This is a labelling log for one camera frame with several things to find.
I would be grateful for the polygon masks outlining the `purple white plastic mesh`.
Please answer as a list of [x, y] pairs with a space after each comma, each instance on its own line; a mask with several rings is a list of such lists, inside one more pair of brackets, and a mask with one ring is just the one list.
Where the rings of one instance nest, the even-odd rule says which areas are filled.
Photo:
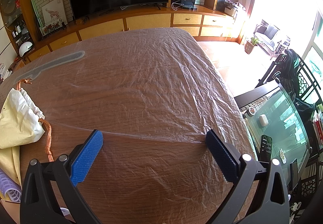
[[0, 190], [1, 199], [5, 201], [20, 203], [21, 187], [15, 183], [6, 173], [0, 169]]

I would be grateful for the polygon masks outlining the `black remote control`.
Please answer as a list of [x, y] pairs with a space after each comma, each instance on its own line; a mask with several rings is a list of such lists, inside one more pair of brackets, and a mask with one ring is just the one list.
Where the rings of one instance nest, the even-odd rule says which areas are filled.
[[261, 136], [259, 160], [262, 162], [270, 162], [271, 154], [272, 154], [272, 138], [263, 134]]

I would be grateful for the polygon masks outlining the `glass top side table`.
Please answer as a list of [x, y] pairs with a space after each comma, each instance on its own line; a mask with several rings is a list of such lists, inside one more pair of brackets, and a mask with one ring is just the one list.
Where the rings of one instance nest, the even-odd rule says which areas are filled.
[[[271, 158], [279, 160], [288, 186], [298, 181], [311, 153], [311, 146], [299, 113], [285, 89], [276, 81], [242, 95], [239, 105], [259, 156], [261, 136], [272, 138]], [[269, 124], [262, 127], [259, 116]]]

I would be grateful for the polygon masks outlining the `white earbuds case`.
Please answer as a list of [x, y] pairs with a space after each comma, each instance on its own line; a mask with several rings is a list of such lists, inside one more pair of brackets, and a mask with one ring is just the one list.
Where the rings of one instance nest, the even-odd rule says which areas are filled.
[[261, 114], [258, 119], [262, 127], [266, 127], [269, 124], [267, 116], [265, 114]]

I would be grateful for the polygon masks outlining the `white dome lamp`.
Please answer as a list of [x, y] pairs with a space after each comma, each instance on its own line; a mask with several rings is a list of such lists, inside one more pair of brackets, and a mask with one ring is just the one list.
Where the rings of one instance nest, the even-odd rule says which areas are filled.
[[19, 56], [23, 57], [25, 53], [33, 48], [33, 44], [30, 41], [26, 41], [21, 44], [19, 48]]

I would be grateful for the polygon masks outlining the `small potted plant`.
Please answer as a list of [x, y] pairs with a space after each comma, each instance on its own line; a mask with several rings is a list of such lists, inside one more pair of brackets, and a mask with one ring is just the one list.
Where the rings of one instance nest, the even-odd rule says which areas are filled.
[[244, 46], [245, 52], [247, 54], [250, 54], [254, 49], [254, 47], [257, 46], [258, 44], [259, 44], [259, 39], [256, 37], [251, 37], [251, 39], [246, 41], [245, 43], [245, 46]]

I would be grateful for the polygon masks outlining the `long wooden tv cabinet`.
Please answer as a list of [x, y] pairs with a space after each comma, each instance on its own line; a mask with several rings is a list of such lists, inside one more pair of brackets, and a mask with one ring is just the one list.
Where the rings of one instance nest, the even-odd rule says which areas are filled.
[[45, 54], [82, 40], [147, 28], [175, 27], [189, 32], [196, 41], [241, 43], [244, 23], [244, 20], [203, 6], [198, 6], [196, 11], [136, 6], [132, 9], [92, 16], [86, 21], [77, 20], [69, 23], [65, 29], [36, 42], [24, 58], [17, 57], [9, 68], [14, 70], [20, 62], [28, 64]]

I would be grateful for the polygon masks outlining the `white horse picture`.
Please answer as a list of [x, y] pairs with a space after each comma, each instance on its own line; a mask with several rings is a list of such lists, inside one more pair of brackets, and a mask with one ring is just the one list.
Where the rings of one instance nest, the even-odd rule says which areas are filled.
[[46, 4], [42, 7], [42, 13], [46, 25], [56, 20], [62, 20], [65, 24], [68, 24], [63, 0], [53, 0]]

